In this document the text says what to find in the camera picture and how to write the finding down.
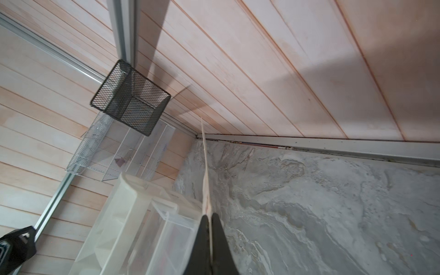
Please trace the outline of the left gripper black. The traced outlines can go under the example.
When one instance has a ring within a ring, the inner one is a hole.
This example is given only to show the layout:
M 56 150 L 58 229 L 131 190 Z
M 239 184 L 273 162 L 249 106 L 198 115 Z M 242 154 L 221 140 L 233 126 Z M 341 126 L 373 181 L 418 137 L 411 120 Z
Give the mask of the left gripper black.
M 36 253 L 36 229 L 28 226 L 1 237 L 1 275 L 9 275 Z

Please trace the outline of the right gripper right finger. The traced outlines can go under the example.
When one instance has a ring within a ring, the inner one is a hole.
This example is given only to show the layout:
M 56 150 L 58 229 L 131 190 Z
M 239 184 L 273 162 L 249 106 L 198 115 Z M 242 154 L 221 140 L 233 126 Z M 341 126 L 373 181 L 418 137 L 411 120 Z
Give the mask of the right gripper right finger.
M 225 236 L 220 217 L 212 214 L 211 245 L 212 245 L 212 274 L 239 275 Z

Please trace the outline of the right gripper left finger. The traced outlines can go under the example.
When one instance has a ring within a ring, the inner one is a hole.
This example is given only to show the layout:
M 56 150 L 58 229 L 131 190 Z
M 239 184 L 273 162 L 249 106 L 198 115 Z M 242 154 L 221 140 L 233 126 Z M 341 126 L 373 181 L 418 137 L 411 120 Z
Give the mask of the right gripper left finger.
M 199 224 L 189 262 L 183 275 L 210 275 L 210 230 L 209 219 L 204 215 Z

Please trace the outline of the clear plastic drawer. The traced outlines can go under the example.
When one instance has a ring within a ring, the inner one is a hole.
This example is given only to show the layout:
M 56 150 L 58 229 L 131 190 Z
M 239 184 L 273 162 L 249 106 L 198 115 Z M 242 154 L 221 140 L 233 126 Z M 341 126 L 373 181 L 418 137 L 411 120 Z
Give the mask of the clear plastic drawer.
M 128 275 L 181 275 L 194 244 L 202 203 L 176 192 L 153 196 L 131 249 Z

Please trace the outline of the beige postcard red text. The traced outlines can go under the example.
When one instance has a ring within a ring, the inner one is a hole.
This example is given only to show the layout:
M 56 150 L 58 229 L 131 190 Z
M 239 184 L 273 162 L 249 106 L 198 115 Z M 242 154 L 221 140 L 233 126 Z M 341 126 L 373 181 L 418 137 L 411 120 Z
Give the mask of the beige postcard red text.
M 210 220 L 212 217 L 212 203 L 210 199 L 210 184 L 209 184 L 209 168 L 207 162 L 207 146 L 206 146 L 206 137 L 204 130 L 204 120 L 201 119 L 201 129 L 202 129 L 202 143 L 203 143 L 203 154 L 205 160 L 205 172 L 203 176 L 203 185 L 202 185 L 202 205 L 203 205 L 203 214 L 208 217 Z

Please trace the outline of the white plastic drawer organizer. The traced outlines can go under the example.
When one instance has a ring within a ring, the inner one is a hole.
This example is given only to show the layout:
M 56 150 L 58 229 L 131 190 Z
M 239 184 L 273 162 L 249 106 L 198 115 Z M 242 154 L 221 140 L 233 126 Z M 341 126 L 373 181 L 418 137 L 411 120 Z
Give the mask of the white plastic drawer organizer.
M 163 186 L 121 173 L 69 273 L 122 275 L 153 197 L 171 198 Z

